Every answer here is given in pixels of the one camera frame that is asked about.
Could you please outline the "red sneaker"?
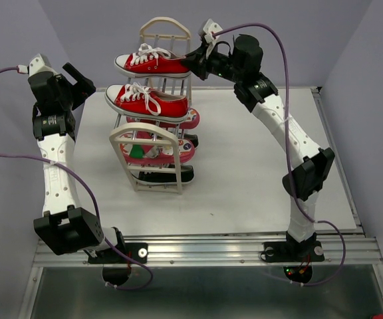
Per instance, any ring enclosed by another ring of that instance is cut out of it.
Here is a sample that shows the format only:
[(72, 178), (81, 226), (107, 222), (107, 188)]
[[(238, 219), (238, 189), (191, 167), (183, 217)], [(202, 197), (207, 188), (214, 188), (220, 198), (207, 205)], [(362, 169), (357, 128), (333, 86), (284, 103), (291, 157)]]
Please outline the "red sneaker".
[(168, 94), (136, 82), (111, 85), (105, 90), (104, 98), (121, 116), (174, 124), (184, 122), (188, 116), (189, 104), (185, 96)]
[(183, 59), (185, 56), (178, 56), (172, 51), (143, 43), (136, 52), (117, 56), (114, 66), (128, 78), (183, 79), (191, 73), (189, 68), (182, 65)]

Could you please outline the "cream and chrome shoe shelf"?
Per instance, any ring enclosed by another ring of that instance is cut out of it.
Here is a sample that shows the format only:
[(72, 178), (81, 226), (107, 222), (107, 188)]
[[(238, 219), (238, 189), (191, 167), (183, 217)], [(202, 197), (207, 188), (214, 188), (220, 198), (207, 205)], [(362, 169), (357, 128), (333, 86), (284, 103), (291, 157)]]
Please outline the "cream and chrome shoe shelf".
[(115, 58), (127, 77), (104, 99), (118, 119), (110, 144), (135, 191), (182, 193), (194, 179), (188, 165), (198, 138), (188, 130), (199, 124), (191, 107), (190, 72), (180, 64), (191, 49), (191, 33), (170, 17), (155, 17), (139, 32), (135, 52)]

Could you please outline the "pink green flip-flop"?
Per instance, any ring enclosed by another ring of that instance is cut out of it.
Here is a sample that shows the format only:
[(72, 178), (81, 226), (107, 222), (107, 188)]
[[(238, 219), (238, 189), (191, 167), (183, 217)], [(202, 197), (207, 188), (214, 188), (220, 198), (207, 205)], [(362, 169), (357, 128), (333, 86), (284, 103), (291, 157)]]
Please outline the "pink green flip-flop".
[[(168, 142), (166, 146), (125, 143), (120, 144), (120, 150), (128, 163), (137, 165), (164, 165), (175, 163), (174, 148), (170, 142)], [(180, 163), (190, 161), (195, 154), (195, 148), (192, 143), (183, 139), (178, 140), (178, 150)]]
[[(156, 125), (155, 120), (149, 120), (149, 119), (139, 119), (139, 118), (131, 118), (127, 117), (126, 118), (127, 123), (130, 122), (143, 122), (143, 123), (148, 123), (148, 124), (153, 124)], [(191, 130), (197, 127), (200, 121), (200, 115), (199, 112), (194, 109), (190, 108), (188, 110), (188, 116), (186, 120), (182, 123), (179, 124), (181, 130)], [(159, 127), (161, 128), (175, 128), (177, 124), (175, 123), (168, 123), (168, 122), (159, 122)]]

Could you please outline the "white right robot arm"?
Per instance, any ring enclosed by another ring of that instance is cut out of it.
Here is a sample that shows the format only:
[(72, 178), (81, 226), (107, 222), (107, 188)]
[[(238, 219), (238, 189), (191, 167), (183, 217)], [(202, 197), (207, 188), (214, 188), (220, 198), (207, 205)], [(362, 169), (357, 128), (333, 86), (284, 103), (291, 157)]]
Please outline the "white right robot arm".
[(272, 134), (287, 158), (287, 174), (282, 178), (291, 197), (290, 222), (285, 252), (300, 259), (316, 239), (315, 205), (335, 154), (321, 148), (290, 115), (288, 98), (261, 71), (263, 50), (251, 35), (239, 35), (232, 51), (219, 53), (220, 41), (213, 35), (201, 36), (198, 49), (188, 53), (182, 65), (202, 80), (215, 75), (234, 84), (234, 94)]

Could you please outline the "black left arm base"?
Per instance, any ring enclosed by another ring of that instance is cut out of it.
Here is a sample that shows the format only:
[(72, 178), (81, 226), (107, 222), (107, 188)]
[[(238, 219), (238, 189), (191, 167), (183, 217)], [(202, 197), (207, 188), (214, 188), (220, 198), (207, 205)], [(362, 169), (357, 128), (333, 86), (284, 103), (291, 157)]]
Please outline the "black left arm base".
[[(105, 286), (115, 290), (133, 291), (147, 288), (154, 279), (152, 270), (146, 265), (148, 259), (148, 243), (117, 244), (107, 249), (85, 250), (90, 265), (103, 265), (102, 279)], [(146, 270), (150, 277), (139, 286), (126, 284), (132, 279), (132, 266), (136, 265)]]

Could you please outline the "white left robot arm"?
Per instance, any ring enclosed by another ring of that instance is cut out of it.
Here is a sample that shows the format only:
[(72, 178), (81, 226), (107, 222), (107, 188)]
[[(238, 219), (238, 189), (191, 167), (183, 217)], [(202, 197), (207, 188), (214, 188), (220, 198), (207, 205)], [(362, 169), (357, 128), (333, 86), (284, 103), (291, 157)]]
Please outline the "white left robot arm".
[(71, 163), (76, 121), (73, 110), (95, 93), (93, 82), (72, 64), (63, 69), (74, 84), (57, 73), (41, 55), (28, 65), (28, 83), (36, 99), (33, 135), (44, 161), (45, 203), (42, 217), (33, 221), (36, 234), (56, 255), (84, 250), (91, 257), (104, 254), (113, 262), (126, 256), (121, 232), (104, 228), (100, 219), (80, 206)]

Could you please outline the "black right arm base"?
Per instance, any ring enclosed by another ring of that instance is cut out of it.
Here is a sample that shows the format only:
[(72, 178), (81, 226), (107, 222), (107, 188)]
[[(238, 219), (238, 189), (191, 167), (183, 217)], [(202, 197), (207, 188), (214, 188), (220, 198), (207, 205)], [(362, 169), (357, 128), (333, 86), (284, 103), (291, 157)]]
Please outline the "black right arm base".
[(319, 241), (309, 244), (292, 241), (264, 242), (259, 257), (266, 263), (282, 264), (286, 278), (299, 284), (308, 284), (313, 276), (312, 264), (325, 260)]

